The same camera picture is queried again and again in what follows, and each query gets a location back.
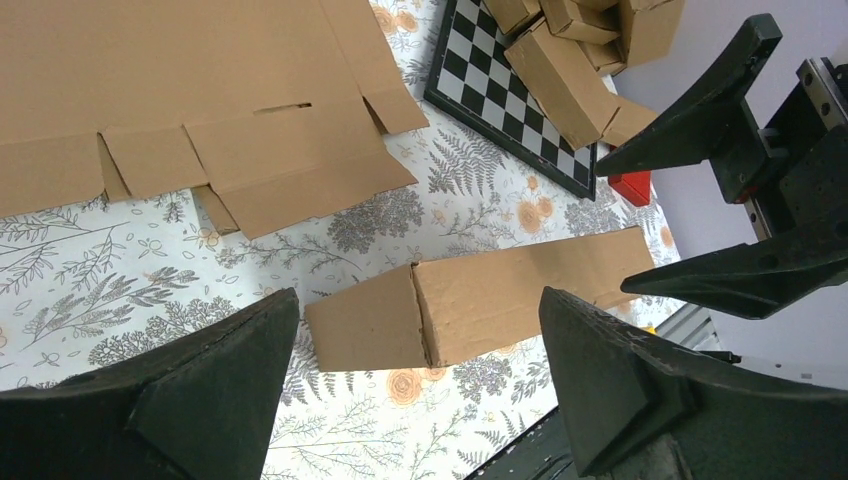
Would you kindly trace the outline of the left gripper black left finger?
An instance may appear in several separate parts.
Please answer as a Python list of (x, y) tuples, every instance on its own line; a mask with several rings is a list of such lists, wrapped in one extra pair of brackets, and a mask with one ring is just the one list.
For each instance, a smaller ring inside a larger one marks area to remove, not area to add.
[(283, 289), (54, 387), (1, 395), (5, 479), (257, 479), (300, 322)]

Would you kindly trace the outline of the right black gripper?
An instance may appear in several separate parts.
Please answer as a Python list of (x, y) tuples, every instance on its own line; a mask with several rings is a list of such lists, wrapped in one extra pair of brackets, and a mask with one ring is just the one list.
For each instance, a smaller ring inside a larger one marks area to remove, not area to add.
[(698, 164), (719, 146), (712, 169), (724, 201), (744, 206), (757, 238), (782, 234), (630, 276), (622, 291), (762, 320), (847, 281), (847, 220), (811, 222), (847, 207), (847, 66), (803, 61), (760, 127), (743, 101), (781, 39), (771, 14), (745, 19), (701, 77), (595, 173)]

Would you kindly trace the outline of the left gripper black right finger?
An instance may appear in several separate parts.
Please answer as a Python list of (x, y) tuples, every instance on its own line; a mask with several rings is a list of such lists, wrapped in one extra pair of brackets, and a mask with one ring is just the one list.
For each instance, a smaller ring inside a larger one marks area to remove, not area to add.
[(846, 477), (845, 391), (734, 366), (551, 287), (539, 320), (580, 476)]

